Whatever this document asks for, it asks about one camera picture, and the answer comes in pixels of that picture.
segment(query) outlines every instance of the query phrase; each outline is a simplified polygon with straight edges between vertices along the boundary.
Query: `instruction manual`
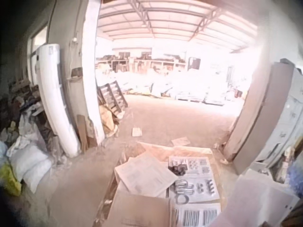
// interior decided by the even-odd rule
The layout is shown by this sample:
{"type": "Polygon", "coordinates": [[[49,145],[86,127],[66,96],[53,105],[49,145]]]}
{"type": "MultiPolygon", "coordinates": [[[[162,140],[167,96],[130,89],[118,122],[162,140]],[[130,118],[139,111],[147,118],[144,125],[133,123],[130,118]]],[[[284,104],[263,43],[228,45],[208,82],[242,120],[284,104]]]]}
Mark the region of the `instruction manual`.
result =
{"type": "Polygon", "coordinates": [[[219,203],[175,205],[176,226],[208,227],[220,212],[219,203]]]}
{"type": "Polygon", "coordinates": [[[298,201],[299,198],[283,184],[248,170],[238,178],[226,208],[210,227],[258,227],[265,221],[276,227],[298,201]]]}
{"type": "Polygon", "coordinates": [[[169,188],[169,197],[176,204],[187,204],[218,200],[220,195],[212,176],[182,176],[169,188]]]}
{"type": "MultiPolygon", "coordinates": [[[[129,157],[128,161],[133,160],[134,157],[129,157]]],[[[163,165],[165,168],[168,168],[168,162],[160,162],[161,165],[163,165]]],[[[125,192],[125,193],[130,193],[126,187],[126,185],[123,183],[123,181],[120,181],[118,183],[117,191],[125,192]]],[[[167,189],[165,189],[163,192],[161,192],[157,197],[159,198],[166,198],[167,195],[167,189]]]]}
{"type": "Polygon", "coordinates": [[[149,152],[117,166],[115,172],[131,194],[152,197],[160,195],[178,179],[149,152]]]}
{"type": "Polygon", "coordinates": [[[187,165],[187,171],[169,188],[176,204],[218,200],[214,174],[207,157],[169,157],[169,166],[187,165]]]}

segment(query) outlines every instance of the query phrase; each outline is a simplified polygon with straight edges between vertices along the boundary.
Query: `plastic bag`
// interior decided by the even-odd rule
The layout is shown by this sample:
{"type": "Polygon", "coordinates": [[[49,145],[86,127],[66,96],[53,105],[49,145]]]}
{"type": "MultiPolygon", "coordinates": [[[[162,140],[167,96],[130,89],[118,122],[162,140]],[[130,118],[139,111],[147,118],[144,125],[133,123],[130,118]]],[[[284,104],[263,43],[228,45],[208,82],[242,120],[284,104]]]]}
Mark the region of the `plastic bag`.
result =
{"type": "Polygon", "coordinates": [[[0,158],[3,158],[8,150],[8,146],[5,143],[0,141],[0,158]]]}
{"type": "Polygon", "coordinates": [[[9,164],[4,164],[0,168],[0,179],[9,194],[14,196],[21,194],[21,183],[15,179],[9,164]]]}
{"type": "Polygon", "coordinates": [[[32,193],[36,192],[39,182],[47,173],[47,171],[52,167],[52,164],[52,160],[48,158],[44,161],[39,162],[25,173],[23,180],[28,185],[32,193]]]}
{"type": "Polygon", "coordinates": [[[36,123],[30,121],[28,115],[29,115],[28,113],[24,113],[20,117],[20,122],[19,122],[20,136],[23,136],[30,141],[35,141],[41,150],[47,151],[45,141],[36,123]]]}
{"type": "Polygon", "coordinates": [[[18,150],[10,158],[16,179],[20,182],[29,169],[47,158],[48,155],[41,151],[35,143],[30,143],[25,148],[18,150]]]}

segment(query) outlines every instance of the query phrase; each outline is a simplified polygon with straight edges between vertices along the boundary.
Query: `white plastic panel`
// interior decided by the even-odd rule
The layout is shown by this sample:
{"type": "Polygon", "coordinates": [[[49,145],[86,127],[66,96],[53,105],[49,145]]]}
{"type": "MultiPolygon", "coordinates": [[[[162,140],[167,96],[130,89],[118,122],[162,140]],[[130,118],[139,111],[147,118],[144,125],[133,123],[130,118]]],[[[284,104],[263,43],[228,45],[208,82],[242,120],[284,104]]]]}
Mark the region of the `white plastic panel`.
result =
{"type": "Polygon", "coordinates": [[[267,140],[264,148],[261,150],[260,154],[256,158],[256,161],[266,160],[267,157],[271,159],[275,155],[277,155],[286,141],[288,140],[290,134],[293,131],[294,126],[289,124],[277,124],[273,133],[270,135],[267,140]]]}
{"type": "Polygon", "coordinates": [[[299,102],[303,103],[303,76],[298,72],[297,69],[294,69],[292,86],[289,94],[296,98],[299,102]]]}
{"type": "Polygon", "coordinates": [[[80,153],[80,143],[73,126],[69,121],[61,93],[58,67],[60,51],[58,44],[48,44],[37,50],[37,75],[39,91],[46,116],[50,125],[59,137],[60,144],[69,157],[80,153]]]}
{"type": "Polygon", "coordinates": [[[301,114],[302,107],[301,103],[289,96],[278,123],[290,125],[296,124],[301,114]]]}

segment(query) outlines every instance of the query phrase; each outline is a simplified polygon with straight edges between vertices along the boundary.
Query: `barcode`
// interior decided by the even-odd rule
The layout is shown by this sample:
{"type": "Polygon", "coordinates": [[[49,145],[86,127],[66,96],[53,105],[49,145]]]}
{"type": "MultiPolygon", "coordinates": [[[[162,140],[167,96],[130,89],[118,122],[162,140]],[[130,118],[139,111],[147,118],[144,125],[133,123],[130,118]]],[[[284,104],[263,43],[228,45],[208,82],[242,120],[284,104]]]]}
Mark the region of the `barcode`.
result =
{"type": "Polygon", "coordinates": [[[210,223],[217,217],[217,210],[203,211],[203,226],[208,227],[210,223]]]}
{"type": "Polygon", "coordinates": [[[183,227],[198,227],[200,212],[198,210],[185,210],[183,214],[183,227]]]}
{"type": "Polygon", "coordinates": [[[179,210],[178,209],[175,209],[175,215],[176,215],[176,226],[179,222],[179,210]]]}

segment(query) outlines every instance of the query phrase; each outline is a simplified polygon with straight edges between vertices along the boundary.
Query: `wall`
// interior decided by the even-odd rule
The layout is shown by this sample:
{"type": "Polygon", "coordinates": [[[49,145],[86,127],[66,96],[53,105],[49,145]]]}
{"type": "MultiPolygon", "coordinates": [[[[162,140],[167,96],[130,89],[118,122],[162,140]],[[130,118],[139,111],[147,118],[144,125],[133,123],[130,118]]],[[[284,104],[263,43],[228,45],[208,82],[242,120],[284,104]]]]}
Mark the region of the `wall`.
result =
{"type": "Polygon", "coordinates": [[[27,41],[47,23],[52,5],[49,0],[24,1],[5,18],[1,28],[1,95],[8,93],[8,83],[27,77],[27,41]]]}
{"type": "Polygon", "coordinates": [[[99,8],[98,0],[57,0],[48,37],[49,43],[60,45],[62,77],[72,123],[75,127],[77,115],[84,115],[87,134],[95,138],[97,144],[105,137],[95,79],[99,8]],[[71,70],[78,67],[82,67],[83,77],[71,78],[71,70]]]}
{"type": "Polygon", "coordinates": [[[272,1],[258,1],[257,48],[261,50],[259,63],[252,77],[252,84],[243,110],[232,132],[224,156],[234,159],[240,150],[247,150],[253,144],[246,144],[251,128],[258,117],[269,80],[270,66],[281,58],[298,62],[298,47],[301,37],[294,23],[272,1]]]}

